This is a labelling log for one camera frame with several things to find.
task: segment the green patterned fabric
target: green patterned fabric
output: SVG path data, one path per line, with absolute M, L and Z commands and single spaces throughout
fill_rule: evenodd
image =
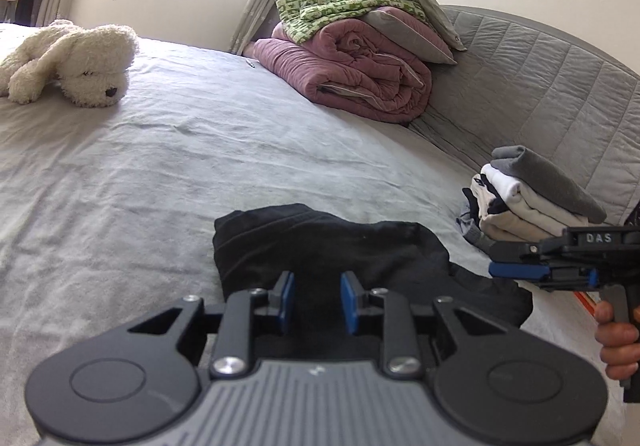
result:
M 424 11 L 413 0 L 276 0 L 287 36 L 301 44 L 334 21 L 363 16 L 377 7 L 396 7 L 425 21 Z

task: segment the finger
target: finger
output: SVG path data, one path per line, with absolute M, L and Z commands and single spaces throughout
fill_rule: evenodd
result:
M 621 347 L 637 340 L 638 329 L 631 323 L 604 323 L 596 330 L 596 341 L 605 347 Z
M 631 365 L 640 361 L 640 344 L 625 345 L 623 347 L 603 347 L 600 358 L 607 365 Z
M 613 321 L 613 305 L 608 301 L 601 301 L 596 305 L 593 315 L 598 323 L 609 323 Z
M 621 379 L 628 379 L 634 375 L 638 371 L 638 363 L 623 366 L 607 366 L 604 371 L 609 379 L 620 381 Z

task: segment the white stuffed dog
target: white stuffed dog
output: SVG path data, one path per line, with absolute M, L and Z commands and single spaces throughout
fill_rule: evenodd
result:
M 55 20 L 25 39 L 0 63 L 0 96 L 19 104 L 35 101 L 57 79 L 78 106 L 111 106 L 129 86 L 127 70 L 138 50 L 132 28 L 83 29 Z

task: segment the bed sheet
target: bed sheet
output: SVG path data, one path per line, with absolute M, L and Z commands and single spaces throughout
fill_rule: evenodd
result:
M 0 24 L 0 58 L 30 32 Z M 400 126 L 314 105 L 255 61 L 140 46 L 112 108 L 77 108 L 54 87 L 27 106 L 0 98 L 0 444 L 36 442 L 22 391 L 47 356 L 187 293 L 221 299 L 213 223 L 234 209 L 420 222 L 486 275 L 453 223 L 464 164 Z M 572 296 L 535 296 L 526 328 L 597 363 Z M 616 444 L 620 406 L 599 444 Z

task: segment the folded gray garment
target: folded gray garment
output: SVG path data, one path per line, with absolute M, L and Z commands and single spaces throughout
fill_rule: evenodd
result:
M 524 146 L 502 146 L 492 151 L 491 166 L 526 182 L 537 194 L 558 206 L 602 223 L 607 212 L 558 166 Z
M 469 203 L 467 201 L 463 203 L 460 216 L 456 218 L 456 227 L 466 241 L 476 246 L 480 251 L 489 254 L 489 249 L 495 243 L 495 240 L 492 240 L 480 231 L 480 228 L 471 217 Z

